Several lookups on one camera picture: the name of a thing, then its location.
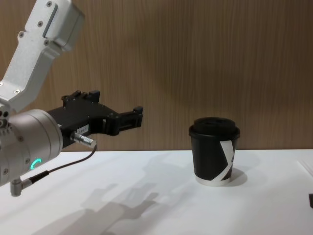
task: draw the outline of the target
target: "white stripe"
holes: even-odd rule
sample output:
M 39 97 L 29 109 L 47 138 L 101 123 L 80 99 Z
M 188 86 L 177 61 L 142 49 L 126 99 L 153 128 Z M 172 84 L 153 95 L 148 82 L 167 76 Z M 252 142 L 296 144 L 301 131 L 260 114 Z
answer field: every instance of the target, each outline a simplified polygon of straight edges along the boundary
M 234 156 L 234 149 L 233 149 L 233 144 L 231 141 L 221 141 L 221 147 L 223 149 L 223 152 L 225 154 L 225 157 L 227 159 L 227 167 L 217 176 L 215 177 L 212 181 L 220 181 L 222 178 L 225 177 L 225 175 L 229 172 L 231 166 L 233 163 L 231 160 L 233 159 Z
M 221 146 L 226 156 L 228 164 L 231 164 L 231 160 L 234 156 L 233 144 L 231 141 L 221 141 Z
M 224 178 L 225 175 L 229 172 L 229 170 L 230 170 L 230 168 L 231 168 L 232 165 L 233 165 L 233 164 L 229 164 L 229 165 L 221 172 L 221 174 L 219 174 L 217 177 L 215 177 L 212 181 L 221 181 L 222 178 Z

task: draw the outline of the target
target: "black paper cup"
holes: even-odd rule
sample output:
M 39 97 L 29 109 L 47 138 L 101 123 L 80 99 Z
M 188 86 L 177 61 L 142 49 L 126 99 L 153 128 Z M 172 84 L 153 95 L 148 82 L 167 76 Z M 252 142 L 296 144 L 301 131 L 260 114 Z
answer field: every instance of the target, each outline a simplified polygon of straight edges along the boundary
M 240 129 L 220 117 L 198 119 L 189 128 L 196 180 L 207 186 L 230 181 Z

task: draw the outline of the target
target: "cup base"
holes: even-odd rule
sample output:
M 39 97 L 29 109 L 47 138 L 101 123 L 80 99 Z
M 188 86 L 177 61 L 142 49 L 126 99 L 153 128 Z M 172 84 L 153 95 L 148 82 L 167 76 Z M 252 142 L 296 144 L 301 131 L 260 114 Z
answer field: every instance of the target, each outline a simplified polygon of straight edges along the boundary
M 206 185 L 206 186 L 212 186 L 212 187 L 224 186 L 230 182 L 230 178 L 228 178 L 226 180 L 221 180 L 221 181 L 212 181 L 212 180 L 201 179 L 196 175 L 195 175 L 195 177 L 196 177 L 196 180 L 198 183 L 200 183 L 202 185 Z

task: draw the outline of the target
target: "silver cylinder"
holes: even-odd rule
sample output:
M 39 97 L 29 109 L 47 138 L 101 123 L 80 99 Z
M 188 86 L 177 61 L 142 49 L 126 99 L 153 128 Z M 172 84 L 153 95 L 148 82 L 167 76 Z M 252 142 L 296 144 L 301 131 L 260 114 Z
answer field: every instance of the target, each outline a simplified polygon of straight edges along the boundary
M 9 119 L 0 129 L 0 186 L 57 157 L 63 147 L 61 130 L 43 110 L 30 110 Z
M 22 181 L 20 178 L 11 181 L 11 195 L 13 197 L 18 197 L 22 192 Z
M 71 135 L 71 140 L 75 141 L 76 143 L 80 143 L 84 146 L 89 148 L 94 148 L 97 145 L 97 141 L 90 139 L 86 136 L 78 134 L 77 132 L 73 132 Z

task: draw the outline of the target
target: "metal connector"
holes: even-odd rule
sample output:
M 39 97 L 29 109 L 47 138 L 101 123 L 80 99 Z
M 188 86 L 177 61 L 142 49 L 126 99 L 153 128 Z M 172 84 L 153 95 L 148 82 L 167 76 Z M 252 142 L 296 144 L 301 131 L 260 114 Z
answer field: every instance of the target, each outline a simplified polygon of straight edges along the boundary
M 24 181 L 21 178 L 11 181 L 11 195 L 13 197 L 18 197 L 21 195 L 23 189 L 32 185 L 32 182 L 29 179 Z
M 76 143 L 80 143 L 84 146 L 87 146 L 89 148 L 94 148 L 97 145 L 97 141 L 86 136 L 83 136 L 81 134 L 78 134 L 77 132 L 72 133 L 71 140 L 75 141 Z

